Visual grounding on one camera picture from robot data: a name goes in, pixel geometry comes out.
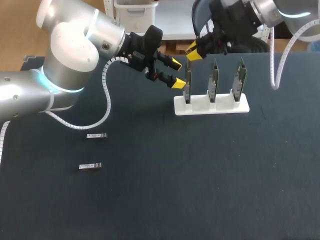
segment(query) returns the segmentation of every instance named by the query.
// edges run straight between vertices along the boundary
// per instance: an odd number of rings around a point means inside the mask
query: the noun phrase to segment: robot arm
[[[44,64],[40,69],[0,73],[0,122],[29,113],[71,108],[85,88],[99,57],[128,59],[127,65],[146,71],[170,88],[185,82],[155,68],[159,60],[179,70],[174,58],[158,52],[163,33],[151,26],[144,36],[125,34],[123,26],[80,0],[42,0],[36,24],[50,34]]]
[[[192,8],[192,23],[196,36],[211,19],[213,32],[197,37],[188,48],[189,60],[199,60],[221,49],[227,54],[236,42],[247,41],[266,24],[272,28],[285,21],[292,34],[303,25],[318,19],[318,0],[196,0]],[[307,30],[299,38],[312,42],[320,39],[320,27]]]

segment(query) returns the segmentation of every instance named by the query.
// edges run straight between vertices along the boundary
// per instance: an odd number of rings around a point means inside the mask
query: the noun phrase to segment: wooden floor
[[[25,55],[44,56],[49,43],[48,34],[36,25],[41,0],[0,0],[0,71],[18,71]],[[103,0],[84,0],[104,12]],[[287,44],[277,39],[276,52]],[[160,50],[167,54],[183,54],[189,42],[164,42]],[[293,51],[305,51],[307,44],[297,42]]]

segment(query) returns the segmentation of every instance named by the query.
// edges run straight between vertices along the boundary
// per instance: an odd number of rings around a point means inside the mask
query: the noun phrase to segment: white holder
[[[204,115],[204,114],[237,114],[250,111],[247,97],[241,94],[239,102],[236,102],[232,89],[228,94],[217,94],[215,102],[211,103],[208,91],[206,95],[191,95],[190,103],[186,103],[184,96],[175,96],[174,112],[177,116]]]

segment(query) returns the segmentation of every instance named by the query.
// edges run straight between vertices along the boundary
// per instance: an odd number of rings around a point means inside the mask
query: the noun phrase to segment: white cable
[[[1,128],[1,132],[0,132],[0,164],[1,164],[1,159],[2,159],[2,153],[4,150],[4,142],[5,142],[5,133],[7,130],[7,127],[9,125],[10,121],[6,121],[2,128]]]
[[[277,90],[279,88],[280,85],[280,80],[281,80],[281,75],[282,75],[282,71],[284,69],[284,65],[287,59],[287,56],[292,48],[292,46],[295,44],[295,42],[297,41],[297,39],[308,29],[316,26],[316,25],[320,25],[320,19],[316,19],[313,21],[308,22],[306,25],[304,25],[303,27],[301,27],[291,38],[291,40],[288,42],[288,44],[286,45],[282,57],[280,59],[280,63],[279,63],[279,67],[276,73],[276,78],[275,78],[275,73],[274,73],[274,67],[275,67],[275,63],[274,63],[274,29],[271,29],[271,41],[270,41],[270,81],[271,81],[271,86],[274,90]]]
[[[270,83],[274,90],[277,90],[275,84],[275,29],[270,29]]]
[[[106,97],[107,108],[106,108],[106,112],[105,112],[103,118],[101,118],[100,121],[98,121],[94,124],[88,125],[88,126],[76,126],[76,125],[72,125],[72,124],[66,122],[65,120],[63,120],[62,118],[60,118],[59,116],[57,116],[56,114],[54,114],[51,111],[47,111],[46,113],[48,115],[50,115],[51,117],[53,117],[58,122],[60,122],[61,124],[67,126],[68,128],[76,129],[76,130],[92,129],[92,128],[95,128],[95,127],[99,126],[100,124],[102,124],[109,116],[109,113],[111,110],[111,99],[110,99],[109,91],[108,91],[107,84],[106,84],[106,74],[107,74],[107,70],[108,70],[109,66],[112,63],[117,62],[117,61],[128,63],[127,58],[116,56],[106,63],[106,65],[104,66],[104,69],[102,71],[102,86],[103,86],[105,97]]]

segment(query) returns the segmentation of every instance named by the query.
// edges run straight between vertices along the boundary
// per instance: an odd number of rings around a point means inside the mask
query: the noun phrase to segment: white bin
[[[125,27],[126,33],[145,33],[155,24],[158,4],[152,0],[114,0],[116,18]]]

